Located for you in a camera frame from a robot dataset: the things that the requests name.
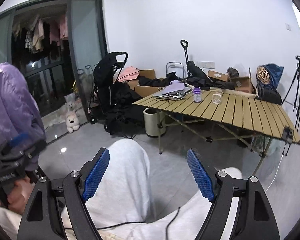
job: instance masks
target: wall socket panel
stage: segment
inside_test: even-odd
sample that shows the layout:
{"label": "wall socket panel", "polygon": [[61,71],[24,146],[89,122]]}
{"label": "wall socket panel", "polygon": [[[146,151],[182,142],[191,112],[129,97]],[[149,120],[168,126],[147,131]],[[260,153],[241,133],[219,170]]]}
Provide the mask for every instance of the wall socket panel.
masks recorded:
{"label": "wall socket panel", "polygon": [[208,61],[197,61],[197,67],[215,69],[215,63]]}

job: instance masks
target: laptop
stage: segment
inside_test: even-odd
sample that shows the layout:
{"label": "laptop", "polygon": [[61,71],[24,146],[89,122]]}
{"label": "laptop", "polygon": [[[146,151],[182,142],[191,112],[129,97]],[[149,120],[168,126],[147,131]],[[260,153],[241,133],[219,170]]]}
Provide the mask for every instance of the laptop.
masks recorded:
{"label": "laptop", "polygon": [[168,93],[163,95],[161,91],[158,91],[152,95],[153,98],[165,99],[165,100],[180,100],[185,97],[186,93],[188,93],[191,88],[185,88],[180,91]]}

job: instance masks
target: rattan ball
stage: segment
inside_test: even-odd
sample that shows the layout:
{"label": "rattan ball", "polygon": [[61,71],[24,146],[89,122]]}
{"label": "rattan ball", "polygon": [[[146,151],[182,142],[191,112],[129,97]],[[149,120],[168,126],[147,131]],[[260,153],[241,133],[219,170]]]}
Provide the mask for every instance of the rattan ball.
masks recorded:
{"label": "rattan ball", "polygon": [[257,78],[265,85],[270,83],[270,75],[263,66],[257,68]]}

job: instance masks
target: trash can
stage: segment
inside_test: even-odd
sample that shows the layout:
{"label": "trash can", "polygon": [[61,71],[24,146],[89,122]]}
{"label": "trash can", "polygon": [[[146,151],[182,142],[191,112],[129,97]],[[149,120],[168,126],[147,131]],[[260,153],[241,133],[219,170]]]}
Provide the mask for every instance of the trash can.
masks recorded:
{"label": "trash can", "polygon": [[[153,109],[146,108],[143,111],[145,117],[146,134],[150,137],[157,137],[158,134],[158,119],[157,112]],[[166,132],[164,113],[160,112],[160,120],[162,120],[162,128],[160,129],[161,134]]]}

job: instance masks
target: metal screw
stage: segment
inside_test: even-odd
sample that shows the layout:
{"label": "metal screw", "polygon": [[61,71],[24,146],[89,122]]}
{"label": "metal screw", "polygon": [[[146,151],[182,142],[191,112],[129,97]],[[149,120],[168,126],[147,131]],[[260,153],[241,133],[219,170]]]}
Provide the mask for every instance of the metal screw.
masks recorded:
{"label": "metal screw", "polygon": [[43,176],[39,179],[39,182],[43,183],[47,180],[47,177]]}
{"label": "metal screw", "polygon": [[225,177],[225,176],[227,176],[227,173],[225,171],[218,171],[218,175],[220,177]]}
{"label": "metal screw", "polygon": [[76,177],[79,176],[79,172],[78,171],[73,171],[73,172],[71,172],[70,176],[73,177],[73,178],[76,178]]}
{"label": "metal screw", "polygon": [[250,177],[250,180],[252,181],[252,182],[257,182],[258,181],[258,178],[257,177],[255,177],[255,176],[251,176]]}

